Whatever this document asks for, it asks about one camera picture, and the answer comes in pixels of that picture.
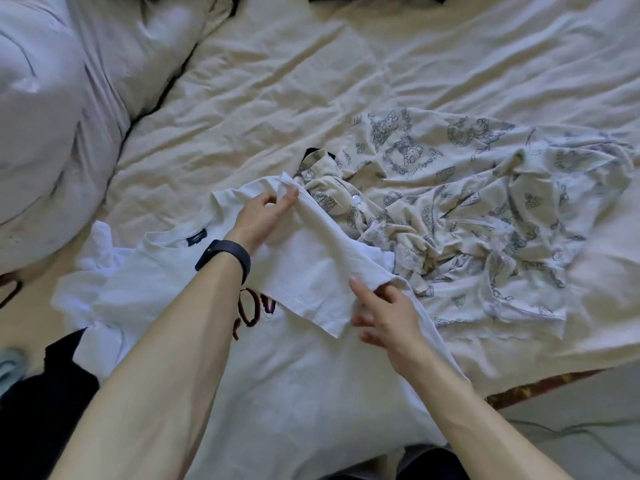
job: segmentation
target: wristband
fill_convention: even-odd
[[[246,281],[249,271],[251,271],[251,257],[249,253],[237,242],[233,241],[219,241],[214,239],[207,249],[204,250],[200,259],[196,263],[196,271],[202,269],[202,267],[211,261],[212,257],[218,253],[233,254],[242,266],[242,284]]]

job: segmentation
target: forearm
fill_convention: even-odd
[[[200,270],[94,397],[51,478],[186,472],[227,362],[241,280],[228,253]]]
[[[472,480],[570,479],[431,350],[408,380]]]

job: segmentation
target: patterned carpet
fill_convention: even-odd
[[[537,395],[556,389],[565,384],[585,379],[589,376],[597,374],[600,371],[572,372],[571,374],[562,374],[561,376],[549,377],[533,384],[514,387],[500,394],[490,395],[486,398],[487,403],[491,404],[494,409],[502,409],[521,403],[527,399]]]

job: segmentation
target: hand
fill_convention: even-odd
[[[282,216],[298,200],[297,187],[290,187],[282,199],[276,203],[276,196],[268,192],[252,198],[244,204],[236,217],[234,228],[225,236],[228,241],[240,244],[249,253],[253,252],[276,229]]]
[[[382,285],[373,292],[363,282],[352,278],[349,286],[366,307],[351,319],[352,325],[373,329],[362,330],[358,336],[366,344],[386,349],[395,371],[408,380],[430,353],[411,299],[391,285]]]

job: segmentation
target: white pillow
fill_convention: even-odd
[[[0,0],[0,274],[66,244],[230,0]]]

